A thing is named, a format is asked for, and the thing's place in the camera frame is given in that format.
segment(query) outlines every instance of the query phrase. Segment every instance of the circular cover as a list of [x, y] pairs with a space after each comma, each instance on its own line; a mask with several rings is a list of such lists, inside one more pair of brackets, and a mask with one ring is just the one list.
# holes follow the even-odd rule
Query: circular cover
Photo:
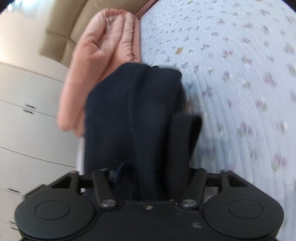
[[70, 212], [70, 207], [62, 201], [45, 201], [35, 209], [36, 215], [44, 220], [57, 220]]
[[29, 237], [58, 240], [84, 230], [95, 211], [84, 197], [68, 189], [48, 189], [22, 202], [15, 211], [19, 230]]
[[278, 232], [282, 207], [261, 191], [223, 191], [209, 199], [203, 216], [216, 231], [235, 239], [263, 239]]
[[259, 217], [262, 212], [262, 206], [253, 200], [236, 200], [229, 204], [229, 212], [241, 219], [253, 219]]

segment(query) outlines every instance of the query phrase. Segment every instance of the bed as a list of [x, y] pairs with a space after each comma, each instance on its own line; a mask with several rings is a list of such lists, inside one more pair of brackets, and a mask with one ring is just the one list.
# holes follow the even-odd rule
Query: bed
[[296, 240], [296, 13], [281, 0], [159, 0], [140, 20], [148, 65], [178, 68], [203, 116], [191, 165], [230, 169], [285, 211]]

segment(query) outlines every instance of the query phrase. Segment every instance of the light fixture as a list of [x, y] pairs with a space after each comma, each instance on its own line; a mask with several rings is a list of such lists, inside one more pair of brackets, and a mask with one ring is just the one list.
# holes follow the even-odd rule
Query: light fixture
[[37, 12], [37, 8], [40, 0], [15, 0], [13, 3], [7, 6], [8, 12], [19, 12], [26, 18], [34, 18]]

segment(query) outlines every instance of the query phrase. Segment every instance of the navy blue cloth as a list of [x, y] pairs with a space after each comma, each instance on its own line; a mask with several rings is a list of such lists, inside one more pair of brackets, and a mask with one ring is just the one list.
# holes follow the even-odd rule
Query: navy blue cloth
[[[121, 177], [115, 183], [119, 199], [168, 198], [166, 166], [168, 150], [172, 148], [168, 147], [171, 120], [185, 106], [180, 79], [181, 73], [175, 69], [128, 63], [89, 94], [85, 107], [84, 172], [90, 174], [102, 168], [116, 171], [120, 167]], [[189, 140], [184, 142], [187, 149], [183, 148], [187, 150], [188, 169], [189, 142], [195, 145], [199, 131], [193, 141], [191, 131], [184, 133]]]

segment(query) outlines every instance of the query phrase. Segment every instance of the screw head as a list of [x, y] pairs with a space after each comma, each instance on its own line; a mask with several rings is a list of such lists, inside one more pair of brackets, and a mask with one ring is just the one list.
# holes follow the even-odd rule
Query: screw head
[[182, 202], [182, 205], [184, 207], [194, 207], [196, 204], [196, 201], [193, 199], [186, 199]]
[[116, 205], [116, 202], [113, 199], [106, 199], [102, 201], [101, 204], [103, 207], [114, 207]]
[[146, 206], [145, 206], [145, 209], [146, 209], [146, 210], [152, 210], [152, 209], [153, 209], [153, 206], [152, 206], [152, 205], [146, 205]]

